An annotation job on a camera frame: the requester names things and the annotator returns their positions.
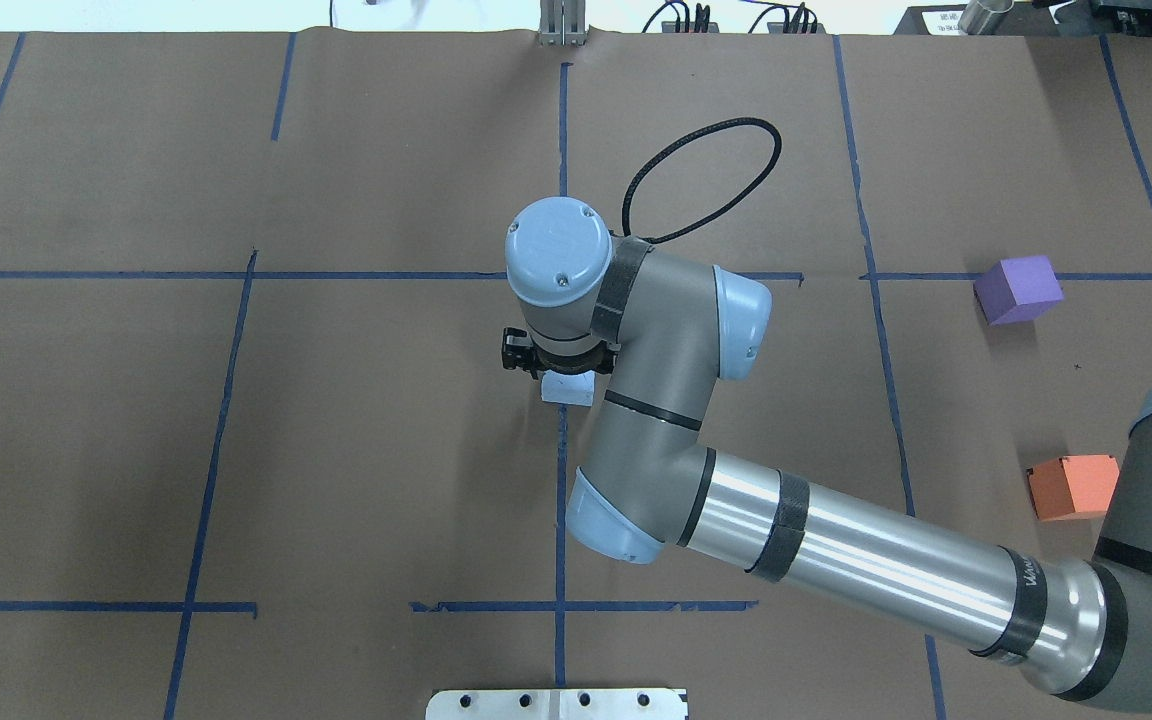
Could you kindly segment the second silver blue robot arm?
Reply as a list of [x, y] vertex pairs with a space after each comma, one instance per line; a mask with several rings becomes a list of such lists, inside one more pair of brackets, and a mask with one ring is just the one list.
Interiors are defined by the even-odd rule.
[[1092, 559], [1043, 562], [703, 446], [717, 381], [753, 369], [764, 285], [613, 237], [573, 197], [520, 211], [505, 255], [526, 327], [503, 365], [611, 378], [566, 506], [577, 541], [637, 564], [677, 544], [1018, 667], [1060, 700], [1152, 714], [1152, 389]]

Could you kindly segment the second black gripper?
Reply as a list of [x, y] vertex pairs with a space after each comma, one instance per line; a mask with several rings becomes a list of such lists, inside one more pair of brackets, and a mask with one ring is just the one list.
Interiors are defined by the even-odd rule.
[[611, 374], [616, 365], [620, 348], [600, 341], [590, 350], [576, 355], [550, 353], [547, 348], [535, 344], [526, 331], [506, 327], [500, 338], [500, 363], [506, 370], [525, 372], [532, 379], [538, 378], [538, 361], [547, 372], [561, 376], [581, 376], [586, 372]]

